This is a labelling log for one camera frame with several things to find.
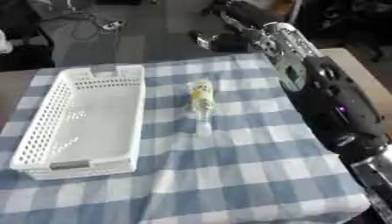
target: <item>blue stripe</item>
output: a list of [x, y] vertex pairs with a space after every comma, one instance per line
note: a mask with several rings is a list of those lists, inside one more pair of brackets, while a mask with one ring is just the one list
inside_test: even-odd
[[[218, 92], [215, 96], [216, 103], [223, 102], [247, 102], [264, 99], [273, 99], [285, 96], [284, 91], [280, 87], [268, 89], [247, 89], [239, 91]], [[144, 109], [173, 109], [182, 108], [190, 103], [189, 94], [178, 94], [162, 97], [147, 98], [145, 100]]]

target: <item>white stripe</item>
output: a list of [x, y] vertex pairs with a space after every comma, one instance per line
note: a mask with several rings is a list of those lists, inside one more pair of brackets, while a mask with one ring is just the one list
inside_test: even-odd
[[[290, 126], [292, 130], [297, 127], [301, 127], [304, 124], [291, 124], [291, 125], [281, 125], [277, 126], [277, 129], [282, 126]], [[274, 143], [270, 133], [270, 127], [259, 127], [254, 129], [249, 129], [249, 133], [253, 135], [254, 142], [251, 143], [249, 140], [243, 141], [242, 136], [235, 135], [235, 131], [232, 130], [213, 130], [211, 136], [203, 137], [200, 141], [205, 141], [205, 143], [200, 143], [199, 140], [192, 140], [190, 138], [197, 138], [196, 134], [188, 133], [175, 133], [170, 136], [156, 137], [154, 139], [143, 139], [140, 146], [140, 156], [154, 156], [160, 155], [167, 151], [183, 151], [184, 144], [188, 141], [194, 141], [195, 144], [192, 145], [192, 150], [204, 150], [213, 147], [242, 147], [254, 144], [269, 144]], [[295, 138], [295, 141], [310, 139], [314, 140], [314, 135], [299, 135]], [[284, 142], [287, 139], [280, 138], [276, 139], [275, 143]], [[319, 144], [314, 144], [314, 147], [321, 147]]]
[[30, 122], [7, 122], [1, 137], [19, 137], [27, 130]]
[[38, 86], [50, 85], [54, 82], [55, 79], [56, 77], [51, 75], [36, 75], [32, 79], [30, 86], [38, 87]]
[[85, 183], [62, 185], [59, 189], [58, 194], [56, 195], [57, 196], [56, 207], [75, 207], [78, 205], [82, 205], [85, 185], [86, 185]]
[[37, 96], [24, 96], [17, 105], [17, 109], [35, 109], [43, 100], [43, 97]]
[[[231, 61], [223, 59], [221, 61], [216, 60], [212, 62], [206, 62], [201, 64], [202, 61], [197, 61], [195, 64], [186, 63], [182, 65], [159, 65], [157, 67], [149, 68], [149, 77], [165, 77], [165, 76], [172, 76], [175, 75], [175, 71], [182, 70], [185, 67], [186, 74], [199, 74], [201, 72], [208, 73], [208, 72], [220, 72], [220, 71], [231, 71], [235, 69], [260, 69], [260, 68], [269, 68], [274, 70], [272, 65], [266, 61], [261, 59], [237, 59]], [[208, 67], [211, 69], [202, 70], [203, 67]]]
[[[170, 97], [175, 95], [190, 94], [189, 84], [196, 81], [197, 78], [185, 84], [166, 84], [156, 87], [147, 87], [146, 98], [156, 97]], [[275, 77], [269, 78], [243, 78], [240, 80], [212, 80], [213, 91], [216, 95], [224, 92], [243, 91], [243, 90], [257, 90], [280, 88], [278, 79]]]
[[25, 212], [36, 209], [32, 207], [32, 200], [38, 188], [27, 188], [17, 190], [0, 190], [0, 194], [9, 194], [2, 214]]

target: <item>floor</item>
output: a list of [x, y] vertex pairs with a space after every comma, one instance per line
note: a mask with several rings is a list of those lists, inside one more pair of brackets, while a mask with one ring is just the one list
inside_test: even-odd
[[[92, 38], [97, 28], [89, 21], [53, 20], [43, 26], [58, 43], [53, 53], [57, 67], [208, 57], [214, 53], [197, 47], [187, 35], [190, 30], [224, 31], [217, 17], [198, 14], [208, 3], [166, 0], [157, 4], [143, 1], [140, 6], [94, 6], [88, 11], [97, 15], [99, 25], [114, 20], [127, 24], [118, 33], [98, 33]], [[60, 15], [42, 4], [39, 11], [46, 19]]]

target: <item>blue and white checkered tablecloth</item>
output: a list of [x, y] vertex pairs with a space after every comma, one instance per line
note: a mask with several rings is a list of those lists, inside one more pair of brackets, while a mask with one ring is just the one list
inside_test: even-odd
[[[8, 169], [59, 69], [38, 71], [0, 138], [0, 223], [337, 223], [368, 208], [361, 188], [294, 110], [263, 55], [145, 67], [137, 170], [49, 181]], [[188, 111], [186, 84], [200, 78], [216, 90], [213, 134], [205, 138], [194, 134]]]

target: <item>cable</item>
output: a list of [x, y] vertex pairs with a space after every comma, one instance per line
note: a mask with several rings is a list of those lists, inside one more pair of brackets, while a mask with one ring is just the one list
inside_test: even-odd
[[[99, 34], [105, 34], [105, 32], [106, 33], [113, 33], [112, 31], [110, 31], [110, 32], [104, 31], [102, 29], [102, 26], [98, 24], [99, 19], [106, 20], [107, 24], [111, 24], [115, 21], [115, 20], [106, 19], [104, 17], [100, 17], [97, 14], [86, 12], [86, 11], [65, 10], [62, 12], [61, 16], [50, 18], [50, 19], [45, 19], [45, 20], [42, 20], [42, 22], [51, 22], [51, 21], [56, 21], [56, 20], [77, 21], [77, 23], [74, 25], [73, 29], [71, 30], [70, 35], [72, 36], [73, 39], [75, 39], [77, 41], [88, 41], [88, 40], [96, 37]], [[96, 31], [92, 35], [85, 37], [85, 38], [78, 37], [78, 35], [77, 35], [77, 32], [81, 28], [81, 25], [83, 22], [91, 23], [91, 25], [96, 27]], [[115, 35], [118, 35], [119, 28], [120, 27], [115, 29]]]
[[295, 24], [299, 11], [301, 10], [301, 6], [302, 6], [302, 0], [296, 0], [294, 7], [290, 13], [290, 17], [289, 17], [289, 24]]

